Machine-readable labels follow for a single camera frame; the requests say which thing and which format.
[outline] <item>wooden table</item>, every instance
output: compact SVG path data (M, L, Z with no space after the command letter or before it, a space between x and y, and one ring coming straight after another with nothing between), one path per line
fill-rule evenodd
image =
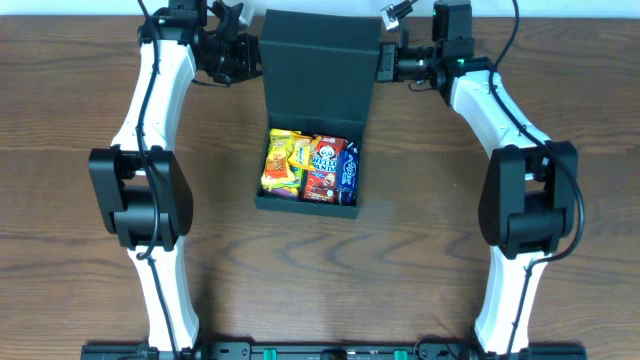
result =
M141 23L0 18L2 359L146 339L138 277L87 170L129 108ZM430 44L430 20L410 23L412 43ZM495 59L512 24L476 19L476 53ZM530 338L582 341L591 359L640 350L639 59L638 21L523 19L501 66L529 118L578 147L587 204L582 245L545 271ZM376 85L353 221L255 208L265 116L261 79L192 86L184 102L178 159L195 196L186 257L201 328L258 342L468 336L489 269L476 215L488 160L465 121L435 93Z

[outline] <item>black mounting rail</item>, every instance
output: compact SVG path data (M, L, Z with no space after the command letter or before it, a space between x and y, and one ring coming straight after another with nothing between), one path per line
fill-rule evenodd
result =
M484 354L473 346L447 340L428 341L414 349L412 345L250 345L246 342L214 342L196 344L184 349L181 360L497 360L495 354ZM173 354L158 352L146 344L87 345L81 360L169 360ZM530 346L509 360L586 360L582 346Z

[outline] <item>candy bar wrapper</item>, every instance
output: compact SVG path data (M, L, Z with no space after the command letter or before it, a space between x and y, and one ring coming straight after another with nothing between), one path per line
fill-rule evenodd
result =
M290 188L286 186L279 187L279 188L272 188L272 189L269 189L268 187L264 187L264 191L273 196L288 198L288 199L297 199L299 194L297 188Z
M338 156L336 189L340 205L352 205L355 202L358 161L358 149L353 143L341 151Z
M293 131L271 129L269 153L260 179L263 186L273 187L295 180L295 175L287 162L293 152L293 134L295 134Z
M338 156L347 141L330 136L316 136L311 157L314 171L309 171L304 199L327 203L336 202L336 171Z
M269 189L277 189L280 187L288 187L288 188L300 188L302 187L302 176L304 175L304 169L295 167L295 166L291 166L291 172L293 173L294 176L294 180L291 182L286 182L286 183L282 183L282 184L275 184L275 185L266 185L264 186L265 188L269 188Z
M310 136L294 134L293 154L289 156L289 165L303 170L315 170L311 163L311 155L315 144L316 141L312 140Z

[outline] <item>green connector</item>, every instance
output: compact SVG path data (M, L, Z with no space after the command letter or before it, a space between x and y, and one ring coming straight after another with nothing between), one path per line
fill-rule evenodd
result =
M263 360L278 360L278 351L276 349L264 349L262 353Z
M409 359L409 355L407 355L407 352L405 350L396 350L393 352L393 359L394 360L408 360Z

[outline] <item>dark green box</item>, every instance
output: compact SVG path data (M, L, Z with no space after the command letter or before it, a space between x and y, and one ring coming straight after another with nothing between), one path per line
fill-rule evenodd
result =
M267 131L300 130L355 142L362 157L371 91L380 54L380 20L268 10L260 39ZM264 161L260 174L264 171ZM355 218L355 206L264 196L260 209Z

